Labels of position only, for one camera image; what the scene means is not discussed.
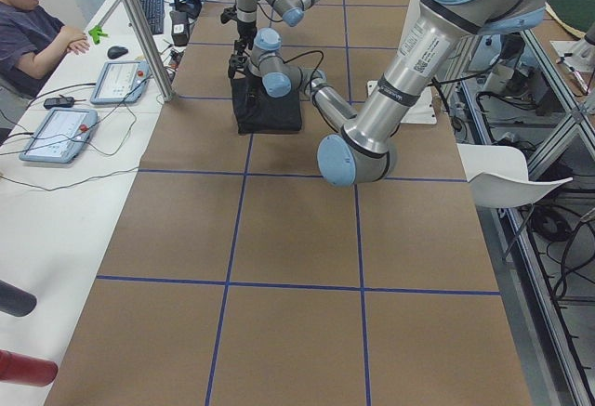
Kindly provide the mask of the near teach pendant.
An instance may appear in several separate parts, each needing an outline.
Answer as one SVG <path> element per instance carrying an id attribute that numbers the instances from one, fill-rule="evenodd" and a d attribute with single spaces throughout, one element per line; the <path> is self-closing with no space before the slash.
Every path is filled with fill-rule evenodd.
<path id="1" fill-rule="evenodd" d="M 69 164 L 92 138 L 99 116 L 95 110 L 53 108 L 21 150 L 30 163 Z"/>

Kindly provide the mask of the black graphic t-shirt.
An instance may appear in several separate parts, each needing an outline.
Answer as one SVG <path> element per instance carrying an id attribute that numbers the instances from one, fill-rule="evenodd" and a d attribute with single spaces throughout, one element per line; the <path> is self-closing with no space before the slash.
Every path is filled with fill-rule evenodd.
<path id="1" fill-rule="evenodd" d="M 269 96 L 262 85 L 256 101 L 248 101 L 245 78 L 231 80 L 233 113 L 239 135 L 296 134 L 302 128 L 299 93 L 292 90 L 281 98 Z"/>

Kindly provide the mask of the red bottle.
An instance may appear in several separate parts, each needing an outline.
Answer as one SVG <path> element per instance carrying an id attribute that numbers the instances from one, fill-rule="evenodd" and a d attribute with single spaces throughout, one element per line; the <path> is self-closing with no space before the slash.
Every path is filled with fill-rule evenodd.
<path id="1" fill-rule="evenodd" d="M 1 381 L 24 386 L 47 386 L 52 383 L 59 367 L 52 360 L 1 350 Z"/>

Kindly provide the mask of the aluminium frame post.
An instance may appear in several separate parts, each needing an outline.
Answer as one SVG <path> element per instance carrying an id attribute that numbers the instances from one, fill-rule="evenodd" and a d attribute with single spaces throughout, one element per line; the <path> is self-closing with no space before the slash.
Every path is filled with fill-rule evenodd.
<path id="1" fill-rule="evenodd" d="M 156 82 L 164 102 L 174 97 L 169 75 L 165 70 L 161 55 L 152 37 L 149 23 L 141 9 L 139 0 L 122 0 L 126 14 L 137 37 L 142 53 L 149 63 L 152 76 Z"/>

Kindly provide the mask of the black power adapter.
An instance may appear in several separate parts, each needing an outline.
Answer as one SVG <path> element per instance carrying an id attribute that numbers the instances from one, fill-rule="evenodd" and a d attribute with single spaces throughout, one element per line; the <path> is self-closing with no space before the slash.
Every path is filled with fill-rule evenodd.
<path id="1" fill-rule="evenodd" d="M 71 108 L 75 103 L 73 97 L 54 97 L 46 98 L 43 106 L 45 109 L 50 110 L 54 108 Z"/>

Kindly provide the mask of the white curved shell panel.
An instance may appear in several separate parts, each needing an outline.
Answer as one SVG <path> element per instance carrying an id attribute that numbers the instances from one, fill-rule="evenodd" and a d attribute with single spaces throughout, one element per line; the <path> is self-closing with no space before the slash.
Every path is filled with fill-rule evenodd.
<path id="1" fill-rule="evenodd" d="M 457 144 L 476 206 L 514 208 L 534 204 L 571 177 L 548 182 L 531 181 L 521 151 L 510 146 Z"/>

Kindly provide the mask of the black keyboard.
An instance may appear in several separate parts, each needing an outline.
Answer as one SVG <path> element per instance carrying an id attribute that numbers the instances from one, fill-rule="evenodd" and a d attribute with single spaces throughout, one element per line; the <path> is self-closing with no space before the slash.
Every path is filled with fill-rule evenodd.
<path id="1" fill-rule="evenodd" d="M 152 34 L 164 33 L 165 0 L 139 0 Z"/>

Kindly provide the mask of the green plastic object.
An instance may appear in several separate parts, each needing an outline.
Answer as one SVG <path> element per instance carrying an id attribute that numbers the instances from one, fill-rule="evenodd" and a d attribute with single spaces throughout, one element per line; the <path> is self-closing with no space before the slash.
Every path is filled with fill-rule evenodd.
<path id="1" fill-rule="evenodd" d="M 89 36 L 91 37 L 93 44 L 98 45 L 101 42 L 101 39 L 104 37 L 108 37 L 109 35 L 103 31 L 101 25 L 96 25 L 88 31 Z"/>

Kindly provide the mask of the far teach pendant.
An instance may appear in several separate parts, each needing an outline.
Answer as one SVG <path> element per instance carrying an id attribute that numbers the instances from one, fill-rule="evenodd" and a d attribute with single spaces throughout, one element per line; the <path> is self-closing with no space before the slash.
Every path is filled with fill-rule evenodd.
<path id="1" fill-rule="evenodd" d="M 134 103 L 144 92 L 150 77 L 144 60 L 115 60 L 104 63 L 90 97 L 94 105 Z"/>

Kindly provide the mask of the seated person in grey shirt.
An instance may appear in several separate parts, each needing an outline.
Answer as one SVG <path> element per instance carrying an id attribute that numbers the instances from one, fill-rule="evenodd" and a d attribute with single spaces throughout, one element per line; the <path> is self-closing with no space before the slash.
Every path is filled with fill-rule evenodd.
<path id="1" fill-rule="evenodd" d="M 64 57 L 90 48 L 86 34 L 48 14 L 41 0 L 1 0 L 1 76 L 36 96 Z"/>

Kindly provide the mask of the black computer mouse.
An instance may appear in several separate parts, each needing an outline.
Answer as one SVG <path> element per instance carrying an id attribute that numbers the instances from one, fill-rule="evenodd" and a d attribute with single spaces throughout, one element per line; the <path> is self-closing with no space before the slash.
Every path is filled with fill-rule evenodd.
<path id="1" fill-rule="evenodd" d="M 128 49 L 124 46 L 111 46 L 107 50 L 108 59 L 119 59 L 128 53 Z"/>

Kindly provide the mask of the black thermos bottle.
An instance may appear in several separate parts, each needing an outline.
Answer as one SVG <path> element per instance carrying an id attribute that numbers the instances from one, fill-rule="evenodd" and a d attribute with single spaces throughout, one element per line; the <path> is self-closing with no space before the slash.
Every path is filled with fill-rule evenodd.
<path id="1" fill-rule="evenodd" d="M 7 282 L 0 281 L 0 292 L 1 311 L 14 317 L 27 316 L 37 305 L 34 295 Z"/>

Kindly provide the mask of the teach pendant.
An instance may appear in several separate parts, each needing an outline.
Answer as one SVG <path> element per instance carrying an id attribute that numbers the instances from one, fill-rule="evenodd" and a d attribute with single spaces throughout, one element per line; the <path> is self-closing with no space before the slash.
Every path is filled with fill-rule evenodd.
<path id="1" fill-rule="evenodd" d="M 144 60 L 115 60 L 104 63 L 90 97 L 94 105 L 134 103 L 144 92 L 150 77 Z"/>
<path id="2" fill-rule="evenodd" d="M 69 164 L 92 138 L 99 116 L 95 110 L 53 108 L 21 150 L 30 163 Z"/>

